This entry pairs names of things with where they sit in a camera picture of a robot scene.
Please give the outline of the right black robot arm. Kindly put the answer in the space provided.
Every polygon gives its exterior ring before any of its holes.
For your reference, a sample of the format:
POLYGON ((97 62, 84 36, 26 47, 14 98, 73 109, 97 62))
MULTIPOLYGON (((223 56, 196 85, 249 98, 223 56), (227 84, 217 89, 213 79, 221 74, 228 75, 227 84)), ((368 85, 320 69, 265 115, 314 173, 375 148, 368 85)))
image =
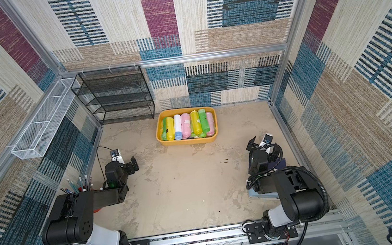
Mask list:
POLYGON ((329 212, 327 190, 319 178, 305 167, 287 166, 281 146, 265 134, 260 143, 249 140, 246 190, 257 196, 275 194, 280 202, 263 213, 259 223, 246 221, 241 230, 249 243, 298 236, 295 228, 322 219, 329 212))

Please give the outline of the pink roll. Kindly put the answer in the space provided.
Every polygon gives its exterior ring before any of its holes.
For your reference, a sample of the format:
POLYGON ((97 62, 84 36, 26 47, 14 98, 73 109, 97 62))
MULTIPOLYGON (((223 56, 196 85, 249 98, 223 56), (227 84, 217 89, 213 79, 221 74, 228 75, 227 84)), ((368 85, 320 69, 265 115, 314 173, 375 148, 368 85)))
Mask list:
POLYGON ((191 121, 189 113, 183 113, 181 116, 181 127, 182 127, 182 135, 183 139, 189 139, 191 136, 191 121))
POLYGON ((209 125, 209 131, 207 132, 207 136, 211 137, 215 135, 215 122, 214 122, 214 116, 211 112, 206 113, 208 125, 209 125))

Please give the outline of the small yellow roll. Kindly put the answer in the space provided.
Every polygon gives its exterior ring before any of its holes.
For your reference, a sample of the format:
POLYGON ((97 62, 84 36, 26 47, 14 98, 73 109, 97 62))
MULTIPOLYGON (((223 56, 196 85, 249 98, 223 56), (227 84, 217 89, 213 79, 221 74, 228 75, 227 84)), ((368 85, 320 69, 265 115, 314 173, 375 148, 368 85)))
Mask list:
POLYGON ((166 117, 165 124, 166 124, 166 140, 168 140, 168 141, 175 140, 174 118, 166 117))

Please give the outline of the white roll blue end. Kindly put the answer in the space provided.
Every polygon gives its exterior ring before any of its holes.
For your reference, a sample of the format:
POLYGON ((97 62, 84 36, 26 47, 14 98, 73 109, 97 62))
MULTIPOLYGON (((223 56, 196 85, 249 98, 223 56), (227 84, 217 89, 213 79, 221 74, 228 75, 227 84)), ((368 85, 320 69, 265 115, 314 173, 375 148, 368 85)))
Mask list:
POLYGON ((174 131, 175 140, 182 140, 183 133, 182 133, 182 122, 181 122, 180 114, 174 115, 173 121, 174 121, 174 129, 175 129, 174 131))

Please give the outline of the dark green roll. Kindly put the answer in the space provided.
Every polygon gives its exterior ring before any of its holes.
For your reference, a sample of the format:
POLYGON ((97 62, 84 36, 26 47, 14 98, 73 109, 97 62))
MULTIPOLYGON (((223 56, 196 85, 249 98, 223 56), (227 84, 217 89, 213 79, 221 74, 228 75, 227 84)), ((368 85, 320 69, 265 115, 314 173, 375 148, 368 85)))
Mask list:
POLYGON ((162 123, 161 123, 161 140, 162 141, 167 140, 167 123, 166 123, 166 118, 163 118, 162 123))

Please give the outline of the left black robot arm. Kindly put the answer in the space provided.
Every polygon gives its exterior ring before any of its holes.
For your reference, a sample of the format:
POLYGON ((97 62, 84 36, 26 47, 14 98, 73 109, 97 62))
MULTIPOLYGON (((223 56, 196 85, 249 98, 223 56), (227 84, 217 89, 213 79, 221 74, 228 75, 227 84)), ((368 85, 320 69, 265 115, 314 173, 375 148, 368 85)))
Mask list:
POLYGON ((94 212, 126 199, 128 177, 139 170, 135 157, 128 163, 112 161, 105 166, 105 189, 57 196, 43 230, 44 245, 149 245, 149 240, 130 242, 121 230, 94 222, 94 212))

